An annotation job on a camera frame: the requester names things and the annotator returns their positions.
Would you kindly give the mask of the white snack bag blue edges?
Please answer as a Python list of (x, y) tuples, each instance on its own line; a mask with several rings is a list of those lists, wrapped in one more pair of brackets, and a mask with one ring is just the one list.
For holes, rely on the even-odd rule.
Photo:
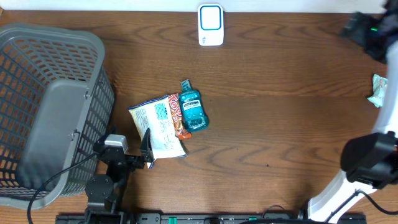
[[(175, 135), (175, 126), (167, 95), (132, 106), (129, 108), (129, 112), (141, 140), (144, 139), (147, 129), (150, 129), (150, 144), (154, 161), (187, 156), (179, 138)], [(153, 167), (154, 161), (147, 163), (148, 168)]]

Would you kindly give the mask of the teal mouthwash bottle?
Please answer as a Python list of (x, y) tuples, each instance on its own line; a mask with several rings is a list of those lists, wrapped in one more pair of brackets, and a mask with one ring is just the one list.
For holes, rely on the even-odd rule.
[(192, 88), (190, 80), (182, 81), (181, 87), (179, 102), (186, 130), (192, 133), (206, 129), (209, 119), (203, 109), (200, 92)]

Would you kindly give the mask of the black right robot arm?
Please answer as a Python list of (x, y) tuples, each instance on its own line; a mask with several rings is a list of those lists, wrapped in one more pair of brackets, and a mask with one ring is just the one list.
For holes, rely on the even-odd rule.
[(373, 17), (355, 12), (341, 35), (387, 65), (387, 90), (372, 133), (349, 140), (341, 154), (341, 169), (300, 211), (304, 223), (337, 223), (359, 200), (387, 185), (397, 184), (397, 1)]

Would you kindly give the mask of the mint green snack packet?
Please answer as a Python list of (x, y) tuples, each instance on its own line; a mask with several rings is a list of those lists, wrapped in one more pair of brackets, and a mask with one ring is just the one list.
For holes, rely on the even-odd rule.
[(373, 95), (368, 97), (368, 101), (370, 101), (375, 107), (380, 108), (384, 104), (388, 79), (381, 77), (378, 74), (374, 74), (372, 82)]

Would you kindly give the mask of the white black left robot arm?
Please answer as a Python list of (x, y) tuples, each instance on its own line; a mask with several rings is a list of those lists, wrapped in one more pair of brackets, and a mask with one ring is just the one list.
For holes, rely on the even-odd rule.
[(126, 154), (127, 149), (127, 140), (123, 135), (109, 133), (95, 142), (93, 151), (108, 168), (105, 174), (96, 174), (86, 183), (88, 205), (82, 221), (84, 224), (135, 222), (134, 216), (120, 210), (120, 206), (131, 172), (143, 169), (146, 163), (154, 161), (150, 129), (144, 133), (140, 156)]

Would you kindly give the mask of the orange candy bar wrapper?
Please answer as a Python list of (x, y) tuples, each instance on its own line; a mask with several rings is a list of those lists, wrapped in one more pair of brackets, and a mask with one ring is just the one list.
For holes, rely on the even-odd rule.
[(168, 99), (176, 137), (178, 137), (179, 140), (191, 138), (192, 134), (185, 129), (182, 123), (182, 111), (179, 103), (179, 94), (174, 93), (168, 95)]

